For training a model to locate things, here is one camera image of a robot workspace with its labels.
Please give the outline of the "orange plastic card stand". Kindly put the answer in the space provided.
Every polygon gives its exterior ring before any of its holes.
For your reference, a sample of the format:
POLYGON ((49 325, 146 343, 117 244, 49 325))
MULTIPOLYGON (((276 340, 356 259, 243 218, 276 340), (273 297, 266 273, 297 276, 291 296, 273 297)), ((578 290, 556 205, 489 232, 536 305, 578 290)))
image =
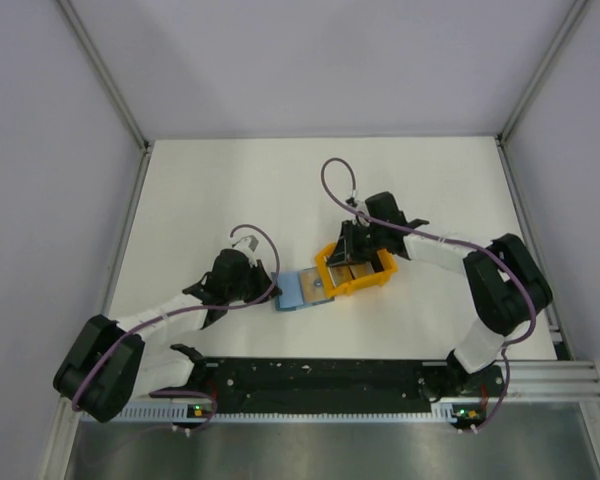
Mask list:
POLYGON ((328 266, 327 259, 335 251, 335 248, 336 244, 330 243, 314 258, 324 293, 328 299, 352 295, 370 287, 381 287, 398 271, 394 257, 386 249, 378 250, 371 256, 370 261, 362 264, 328 266))

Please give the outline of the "gold credit card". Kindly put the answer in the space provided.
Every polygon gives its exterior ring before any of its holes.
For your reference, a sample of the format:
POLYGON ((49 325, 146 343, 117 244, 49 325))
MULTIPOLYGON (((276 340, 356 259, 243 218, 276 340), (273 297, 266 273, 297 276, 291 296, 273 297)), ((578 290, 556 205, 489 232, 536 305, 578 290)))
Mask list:
POLYGON ((320 274, 316 268, 304 269, 299 272, 299 281, 304 304, 313 306, 332 301, 325 293, 320 274))

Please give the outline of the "blue leather card holder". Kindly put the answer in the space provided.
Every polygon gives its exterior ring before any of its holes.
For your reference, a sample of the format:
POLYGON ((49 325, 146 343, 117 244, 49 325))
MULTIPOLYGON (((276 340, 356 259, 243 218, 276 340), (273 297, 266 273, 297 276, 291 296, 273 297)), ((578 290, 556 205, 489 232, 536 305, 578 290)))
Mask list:
POLYGON ((278 275, 278 285, 283 291, 281 296, 275 298, 275 309, 278 312, 290 312, 322 305, 306 306, 304 304, 299 281, 300 271, 286 271, 278 275))

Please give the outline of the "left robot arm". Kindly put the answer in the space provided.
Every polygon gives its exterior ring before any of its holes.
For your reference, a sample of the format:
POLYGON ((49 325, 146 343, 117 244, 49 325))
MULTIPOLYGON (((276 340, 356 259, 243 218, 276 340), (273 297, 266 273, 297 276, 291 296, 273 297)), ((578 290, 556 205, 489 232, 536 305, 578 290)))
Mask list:
POLYGON ((247 247, 222 250, 210 271, 170 300, 112 320, 90 318, 58 368, 52 385, 104 423, 131 400, 196 396, 206 387, 205 358, 183 336, 204 330, 231 310, 280 295, 280 271, 268 271, 247 247))

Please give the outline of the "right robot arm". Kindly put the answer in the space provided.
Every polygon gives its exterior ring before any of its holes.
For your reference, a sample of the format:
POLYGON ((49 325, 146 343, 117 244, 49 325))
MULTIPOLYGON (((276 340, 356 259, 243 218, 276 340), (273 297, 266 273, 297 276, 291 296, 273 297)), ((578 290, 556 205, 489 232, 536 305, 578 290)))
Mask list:
POLYGON ((456 394, 467 396, 484 380, 483 372, 513 341, 509 336, 523 323, 535 329, 537 314, 553 302, 553 292, 520 237, 507 233, 480 246, 435 232, 429 222, 407 220, 389 192, 375 194, 359 207, 345 203, 356 214, 341 224, 329 267, 352 267, 379 260, 379 252, 408 261, 436 265, 466 278, 477 319, 463 341, 447 357, 446 380, 456 394))

